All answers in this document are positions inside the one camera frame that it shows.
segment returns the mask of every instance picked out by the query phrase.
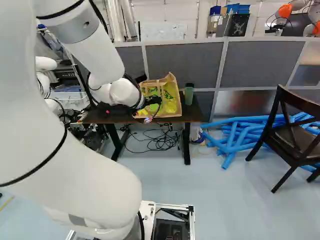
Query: yellow bag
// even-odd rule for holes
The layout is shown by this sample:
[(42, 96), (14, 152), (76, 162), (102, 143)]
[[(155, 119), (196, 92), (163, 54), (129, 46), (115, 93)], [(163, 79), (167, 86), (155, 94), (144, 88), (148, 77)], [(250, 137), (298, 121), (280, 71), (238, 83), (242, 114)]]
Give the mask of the yellow bag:
[[(160, 96), (162, 104), (155, 118), (180, 117), (182, 115), (179, 88), (176, 77), (169, 72), (165, 78), (140, 82), (143, 96)], [(159, 105), (151, 104), (138, 110), (135, 119), (150, 118), (157, 112)]]

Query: dark wooden tabletop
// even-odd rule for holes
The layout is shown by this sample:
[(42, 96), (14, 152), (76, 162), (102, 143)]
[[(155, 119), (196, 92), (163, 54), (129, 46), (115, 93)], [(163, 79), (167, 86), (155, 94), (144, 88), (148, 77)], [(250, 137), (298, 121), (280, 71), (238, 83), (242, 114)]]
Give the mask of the dark wooden tabletop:
[[(182, 116), (176, 117), (156, 117), (153, 122), (157, 123), (201, 123), (205, 117), (200, 110), (196, 95), (193, 96), (192, 105), (185, 104), (185, 97), (182, 91), (179, 92)], [(94, 108), (88, 112), (88, 115), (82, 121), (84, 124), (120, 124), (120, 123), (143, 123), (144, 118), (133, 118), (131, 115), (109, 115), (103, 117), (101, 110)]]

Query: gray office partition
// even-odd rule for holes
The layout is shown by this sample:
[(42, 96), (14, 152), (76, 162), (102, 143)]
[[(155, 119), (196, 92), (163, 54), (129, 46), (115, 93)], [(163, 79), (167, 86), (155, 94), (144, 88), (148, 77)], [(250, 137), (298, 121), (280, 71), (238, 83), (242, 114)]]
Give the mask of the gray office partition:
[(316, 86), (320, 81), (320, 65), (299, 65), (290, 86)]
[(210, 122), (212, 102), (215, 96), (214, 91), (197, 91), (195, 92), (200, 109), (204, 115), (204, 121)]
[[(300, 65), (308, 44), (317, 41), (224, 37), (116, 46), (126, 71), (134, 77), (144, 70), (149, 79), (172, 72), (180, 89), (185, 83), (194, 83), (200, 108), (210, 122), (214, 117), (268, 114), (278, 84), (320, 103), (320, 63), (314, 64), (312, 59), (313, 65)], [(293, 114), (299, 110), (289, 111)]]
[(229, 42), (220, 87), (286, 85), (304, 41)]
[(217, 93), (215, 117), (268, 114), (276, 90), (224, 90)]
[(179, 88), (215, 88), (223, 42), (147, 45), (149, 78), (160, 79), (172, 72)]
[(134, 78), (145, 73), (145, 65), (141, 46), (117, 47), (125, 71)]

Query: dark wooden chair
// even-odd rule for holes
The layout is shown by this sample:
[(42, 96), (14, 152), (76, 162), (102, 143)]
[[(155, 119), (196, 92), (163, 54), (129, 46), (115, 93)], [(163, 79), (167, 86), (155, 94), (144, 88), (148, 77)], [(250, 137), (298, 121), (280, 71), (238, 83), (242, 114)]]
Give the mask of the dark wooden chair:
[[(282, 126), (272, 127), (278, 111), (279, 105), (285, 118), (285, 124)], [(299, 109), (311, 116), (312, 118), (290, 123), (287, 105)], [(290, 175), (300, 166), (311, 165), (316, 167), (316, 171), (307, 179), (313, 181), (320, 175), (320, 167), (315, 164), (320, 162), (320, 134), (318, 136), (308, 132), (300, 125), (313, 123), (320, 120), (320, 105), (310, 100), (304, 99), (278, 85), (272, 109), (261, 134), (260, 139), (245, 158), (247, 162), (251, 161), (266, 143), (275, 151), (287, 164), (290, 165), (288, 172), (271, 190), (275, 193), (279, 187), (290, 177)]]

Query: blue foam pipe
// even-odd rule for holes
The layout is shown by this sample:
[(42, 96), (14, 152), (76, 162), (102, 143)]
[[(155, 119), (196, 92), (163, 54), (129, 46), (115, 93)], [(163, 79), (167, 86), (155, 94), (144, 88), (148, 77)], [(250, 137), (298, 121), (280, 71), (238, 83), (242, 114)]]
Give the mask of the blue foam pipe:
[[(251, 144), (251, 143), (257, 143), (256, 140), (254, 139), (250, 139), (250, 138), (245, 138), (243, 141), (242, 141), (243, 144)], [(217, 156), (220, 156), (222, 154), (225, 154), (224, 151), (222, 151), (220, 148), (216, 151), (216, 154)]]
[[(239, 138), (236, 140), (236, 143), (235, 143), (234, 147), (238, 147), (238, 148), (242, 147), (242, 148), (243, 148), (244, 146), (246, 146), (246, 148), (243, 148), (242, 150), (253, 148), (253, 147), (256, 145), (256, 143), (249, 143), (249, 144), (244, 144), (244, 145), (241, 145), (241, 144), (242, 144), (243, 140), (245, 139), (245, 136), (247, 135), (247, 133), (248, 133), (249, 131), (251, 131), (251, 130), (256, 130), (256, 129), (260, 129), (261, 126), (264, 126), (264, 125), (261, 124), (261, 125), (259, 125), (259, 126), (249, 126), (249, 127), (246, 127), (245, 130), (243, 130), (243, 131), (240, 133)], [(231, 154), (229, 154), (229, 155), (226, 157), (226, 159), (224, 160), (223, 164), (221, 165), (221, 167), (222, 167), (223, 169), (226, 170), (226, 169), (230, 166), (231, 162), (233, 161), (234, 157), (236, 156), (236, 153), (235, 153), (235, 152), (237, 152), (237, 151), (232, 151), (232, 152), (230, 152)]]
[(228, 141), (227, 141), (227, 143), (226, 143), (226, 147), (227, 147), (227, 148), (230, 148), (231, 145), (232, 145), (232, 143), (233, 143), (233, 141), (234, 141), (235, 133), (236, 133), (236, 129), (237, 129), (237, 124), (238, 124), (237, 121), (234, 121), (234, 122), (232, 123), (230, 135), (229, 135)]
[(248, 143), (248, 144), (244, 144), (244, 145), (241, 145), (241, 146), (232, 146), (232, 147), (228, 147), (227, 148), (225, 145), (221, 144), (218, 140), (214, 139), (212, 136), (210, 136), (206, 132), (203, 132), (203, 135), (205, 135), (205, 137), (209, 141), (211, 141), (215, 146), (217, 146), (218, 148), (221, 148), (226, 154), (230, 154), (230, 153), (233, 153), (233, 152), (250, 149), (250, 148), (253, 148), (255, 146), (255, 143)]
[(315, 167), (309, 166), (309, 165), (300, 166), (300, 168), (302, 168), (302, 169), (304, 169), (304, 170), (307, 170), (307, 171), (309, 171), (309, 172), (311, 172), (311, 173), (313, 173), (313, 172), (316, 170)]
[[(221, 124), (228, 124), (228, 123), (233, 123), (234, 121), (241, 121), (241, 122), (247, 122), (247, 121), (265, 121), (268, 120), (269, 115), (264, 115), (264, 116), (237, 116), (237, 117), (232, 117), (229, 119), (225, 119), (225, 120), (221, 120), (221, 121), (215, 121), (215, 122), (211, 122), (211, 123), (207, 123), (207, 124), (202, 124), (200, 127), (202, 129), (205, 128), (210, 128), (210, 127), (214, 127), (217, 125), (221, 125)], [(284, 119), (284, 115), (283, 114), (277, 114), (275, 116), (276, 120), (283, 120)]]
[(299, 112), (296, 115), (293, 115), (292, 117), (294, 118), (295, 122), (297, 122), (298, 120), (300, 120), (300, 118), (303, 118), (306, 115), (305, 112)]
[[(236, 136), (239, 136), (239, 135), (240, 135), (240, 132), (236, 131), (236, 132), (235, 132), (235, 135), (236, 135)], [(255, 135), (255, 134), (248, 133), (245, 137), (248, 138), (248, 139), (259, 140), (259, 139), (260, 139), (260, 135), (261, 135), (261, 134)]]
[(315, 121), (315, 122), (311, 123), (311, 125), (316, 126), (316, 127), (320, 127), (320, 121)]
[(315, 134), (315, 135), (319, 135), (320, 134), (320, 130), (319, 129), (314, 129), (313, 127), (307, 127), (306, 130), (312, 134)]
[[(217, 141), (219, 141), (221, 144), (226, 144), (228, 142), (228, 138), (219, 139)], [(212, 142), (208, 142), (206, 146), (209, 148), (215, 147), (215, 145)]]

